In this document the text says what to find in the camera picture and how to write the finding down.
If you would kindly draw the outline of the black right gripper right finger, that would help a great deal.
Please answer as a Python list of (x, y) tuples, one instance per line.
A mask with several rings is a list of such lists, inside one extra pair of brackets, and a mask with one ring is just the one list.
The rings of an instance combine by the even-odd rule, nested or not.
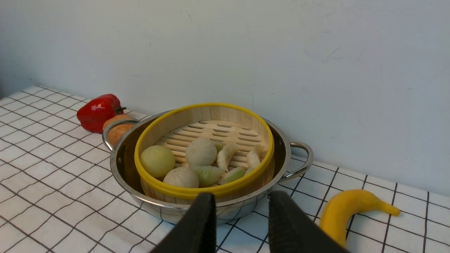
[(271, 253), (347, 253), (325, 234), (284, 191), (269, 194)]

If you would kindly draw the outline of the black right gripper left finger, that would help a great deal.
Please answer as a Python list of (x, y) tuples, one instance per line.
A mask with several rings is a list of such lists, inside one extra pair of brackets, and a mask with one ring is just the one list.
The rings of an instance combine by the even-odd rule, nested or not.
[(152, 253), (215, 253), (216, 203), (211, 193), (199, 194), (187, 213), (152, 249)]

